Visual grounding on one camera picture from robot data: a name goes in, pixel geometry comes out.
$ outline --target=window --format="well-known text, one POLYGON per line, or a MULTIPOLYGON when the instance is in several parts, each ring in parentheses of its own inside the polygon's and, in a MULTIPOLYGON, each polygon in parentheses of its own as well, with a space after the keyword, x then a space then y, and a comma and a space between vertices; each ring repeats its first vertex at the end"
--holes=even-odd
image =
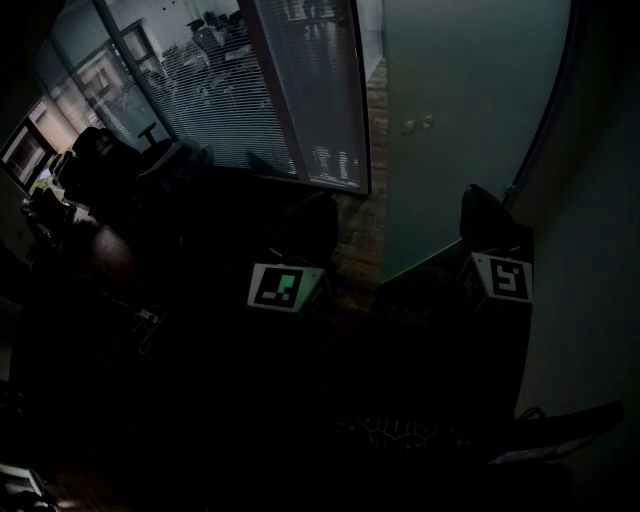
POLYGON ((158 58, 151 47, 149 38, 144 33, 140 20, 129 25, 121 34, 124 42, 127 43, 129 50, 131 50, 133 58, 136 59, 136 64, 138 64, 143 73, 161 69, 158 58))
POLYGON ((29 190, 47 172, 51 158, 70 149, 76 136, 40 101, 2 151, 2 167, 29 190))

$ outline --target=white wall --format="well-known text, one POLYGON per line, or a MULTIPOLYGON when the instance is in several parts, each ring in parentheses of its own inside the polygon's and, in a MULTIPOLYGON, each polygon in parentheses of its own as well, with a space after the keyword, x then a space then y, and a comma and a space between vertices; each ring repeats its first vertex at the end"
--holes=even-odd
MULTIPOLYGON (((604 510, 635 502, 640 459, 640 65, 637 44, 624 36, 632 33, 623 28, 625 15, 603 12, 603 5, 589 13, 581 60, 602 60, 607 72, 580 71, 571 94, 585 99, 589 91, 599 92, 591 102, 605 105, 604 112, 581 119, 594 133, 582 151, 570 151, 575 158, 560 159, 575 169, 544 205, 545 214, 526 201, 532 215, 524 216, 541 220, 517 413, 539 406, 547 415, 566 414, 624 401, 623 425, 563 459, 573 470, 578 498, 604 510)), ((591 102, 583 110, 591 111, 591 102)), ((560 155, 555 147, 566 134, 583 134, 579 124, 566 124, 570 117, 565 112, 559 121, 562 129, 549 142, 552 154, 560 155)), ((541 163, 551 170, 556 164, 545 156, 541 163)), ((541 185, 536 189, 550 197, 541 185)))
POLYGON ((385 2, 386 279, 456 242, 470 183, 504 197, 549 100, 569 10, 569 0, 385 2), (431 130, 402 135, 427 115, 431 130))

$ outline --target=metal frame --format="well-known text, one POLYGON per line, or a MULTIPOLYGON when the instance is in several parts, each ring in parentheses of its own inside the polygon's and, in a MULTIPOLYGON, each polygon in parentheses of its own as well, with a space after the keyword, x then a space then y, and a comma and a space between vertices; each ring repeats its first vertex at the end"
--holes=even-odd
POLYGON ((140 71, 140 68, 136 63, 136 59, 131 53, 131 50, 129 50, 129 47, 125 42, 124 37, 120 33, 120 30, 118 29, 113 16, 111 16, 111 12, 109 11, 109 7, 107 6, 105 0, 93 0, 93 5, 96 8, 98 16, 102 20, 105 29, 107 30, 107 34, 109 34, 109 37, 111 37, 111 41, 113 42, 114 46, 120 52, 124 63, 126 64, 127 68, 129 68, 128 70, 131 73, 132 78, 136 82, 136 85, 140 88, 140 92, 147 100, 147 103, 149 103, 151 110, 153 110, 153 113, 158 118, 158 121, 160 121, 166 132, 169 134, 169 137, 171 137, 171 139, 174 141, 178 141, 178 134, 164 115, 162 107, 160 107, 160 104, 153 95, 153 91, 149 87, 147 81, 144 79, 142 71, 140 71))
POLYGON ((564 48, 562 50, 562 56, 560 57, 560 64, 558 65, 558 72, 556 79, 551 88, 551 94, 549 95, 549 101, 542 114, 540 125, 533 137, 531 146, 524 157, 522 165, 513 180, 515 190, 512 194, 508 195, 503 204, 507 209, 513 208, 520 196, 520 193, 529 181, 531 173, 534 171, 540 156, 544 152, 545 142, 548 141, 551 132, 555 126, 555 122, 560 114, 560 108, 564 98, 569 91, 569 84, 573 76, 573 70, 577 60, 577 54, 579 52, 579 44, 582 38, 584 38, 584 15, 585 9, 581 0, 571 0, 571 7, 569 12, 569 23, 567 25, 567 35, 564 42, 564 48))
POLYGON ((345 6, 345 17, 351 26, 350 34, 352 35, 352 44, 355 48, 356 65, 358 66, 358 73, 356 74, 353 66, 348 66, 349 80, 351 82, 352 90, 360 90, 360 101, 362 105, 362 112, 354 112, 354 119, 362 119, 364 129, 364 145, 365 145, 365 161, 366 161, 366 176, 360 175, 360 189, 361 193, 369 195, 371 192, 371 140, 369 134, 369 104, 367 101, 367 75, 364 71, 364 58, 362 49, 362 38, 360 37, 360 17, 358 15, 358 5, 356 0, 342 0, 343 3, 349 4, 349 8, 345 6))

